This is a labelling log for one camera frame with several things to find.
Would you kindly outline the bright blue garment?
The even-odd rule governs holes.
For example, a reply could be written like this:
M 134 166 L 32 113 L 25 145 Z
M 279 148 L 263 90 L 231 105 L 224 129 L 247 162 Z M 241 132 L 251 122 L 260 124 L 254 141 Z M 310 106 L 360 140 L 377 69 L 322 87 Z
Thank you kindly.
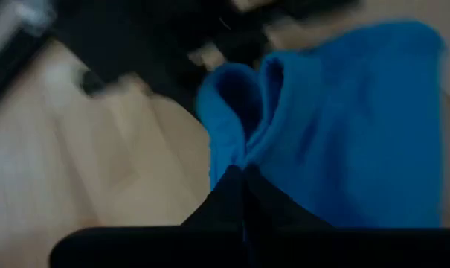
M 440 226 L 443 51 L 435 30 L 403 21 L 275 51 L 258 70 L 221 65 L 196 99 L 210 185 L 256 165 L 334 226 Z

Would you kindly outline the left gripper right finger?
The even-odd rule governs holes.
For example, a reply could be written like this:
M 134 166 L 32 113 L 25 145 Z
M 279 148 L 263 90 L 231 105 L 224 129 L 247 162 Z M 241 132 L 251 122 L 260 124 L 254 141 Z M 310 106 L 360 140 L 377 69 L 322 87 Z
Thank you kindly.
M 249 228 L 331 228 L 268 181 L 257 166 L 244 170 L 244 221 Z

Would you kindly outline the black table edge strip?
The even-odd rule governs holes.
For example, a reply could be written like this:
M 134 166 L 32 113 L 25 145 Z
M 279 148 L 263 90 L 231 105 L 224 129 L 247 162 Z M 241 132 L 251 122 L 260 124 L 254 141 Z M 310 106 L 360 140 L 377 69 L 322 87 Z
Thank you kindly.
M 49 33 L 32 36 L 19 30 L 0 50 L 0 99 L 6 94 L 13 79 L 39 53 L 49 36 Z

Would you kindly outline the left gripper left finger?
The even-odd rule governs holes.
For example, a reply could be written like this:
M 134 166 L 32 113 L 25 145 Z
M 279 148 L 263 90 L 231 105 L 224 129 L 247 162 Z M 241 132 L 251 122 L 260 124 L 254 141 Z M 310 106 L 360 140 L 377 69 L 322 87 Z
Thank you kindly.
M 240 228 L 242 170 L 229 166 L 205 201 L 181 224 L 193 228 Z

